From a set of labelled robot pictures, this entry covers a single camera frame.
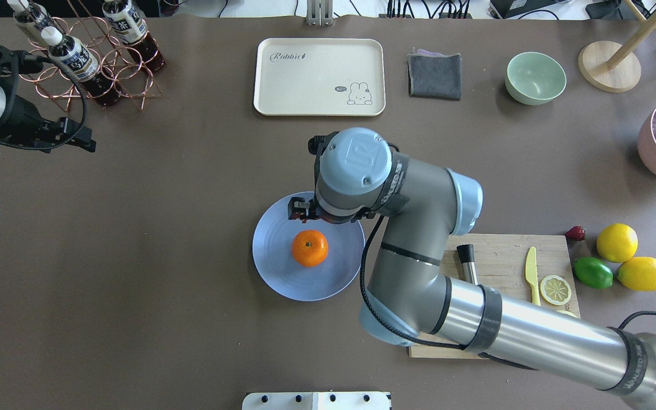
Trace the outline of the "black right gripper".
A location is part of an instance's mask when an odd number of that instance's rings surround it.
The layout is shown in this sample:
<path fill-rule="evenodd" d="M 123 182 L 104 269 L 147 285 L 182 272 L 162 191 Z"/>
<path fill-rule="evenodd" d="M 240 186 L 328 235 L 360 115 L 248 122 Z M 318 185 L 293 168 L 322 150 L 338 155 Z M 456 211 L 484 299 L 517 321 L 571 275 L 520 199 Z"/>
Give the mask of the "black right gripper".
<path fill-rule="evenodd" d="M 305 199 L 301 196 L 292 196 L 288 203 L 288 219 L 301 220 L 306 223 L 308 220 L 324 220 L 331 224 L 343 224 L 348 222 L 357 222 L 361 219 L 372 220 L 374 212 L 368 207 L 359 207 L 356 212 L 351 212 L 346 216 L 339 216 L 338 212 L 329 212 L 318 202 L 318 179 L 320 174 L 321 156 L 330 145 L 335 135 L 328 134 L 324 136 L 315 136 L 308 140 L 308 151 L 315 156 L 313 164 L 313 179 L 315 187 L 313 197 Z"/>

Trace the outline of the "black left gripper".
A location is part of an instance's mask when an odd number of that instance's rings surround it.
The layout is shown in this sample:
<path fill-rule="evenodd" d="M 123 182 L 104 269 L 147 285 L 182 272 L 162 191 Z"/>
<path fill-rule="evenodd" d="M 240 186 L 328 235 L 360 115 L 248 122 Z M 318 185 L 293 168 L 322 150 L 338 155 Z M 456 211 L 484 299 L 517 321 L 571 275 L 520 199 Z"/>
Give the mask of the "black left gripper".
<path fill-rule="evenodd" d="M 79 121 L 69 117 L 48 120 L 32 102 L 18 96 L 20 76 L 40 73 L 45 63 L 55 64 L 44 55 L 9 50 L 0 45 L 0 145 L 44 153 L 72 145 L 94 153 L 96 141 L 84 125 L 88 107 L 83 95 L 80 96 L 83 114 Z"/>

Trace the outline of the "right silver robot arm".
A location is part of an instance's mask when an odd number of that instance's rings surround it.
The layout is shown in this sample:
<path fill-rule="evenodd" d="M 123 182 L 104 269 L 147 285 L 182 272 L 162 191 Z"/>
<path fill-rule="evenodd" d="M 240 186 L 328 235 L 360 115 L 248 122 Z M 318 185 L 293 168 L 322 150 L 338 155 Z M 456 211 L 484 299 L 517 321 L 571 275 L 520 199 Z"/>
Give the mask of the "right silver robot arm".
<path fill-rule="evenodd" d="M 308 141 L 315 156 L 312 199 L 290 199 L 289 220 L 354 222 L 388 218 L 370 283 L 359 266 L 362 325 L 393 345 L 420 333 L 450 348 L 549 372 L 656 409 L 656 333 L 629 333 L 503 296 L 448 277 L 442 258 L 452 235 L 474 227 L 483 202 L 477 180 L 393 151 L 369 128 Z"/>

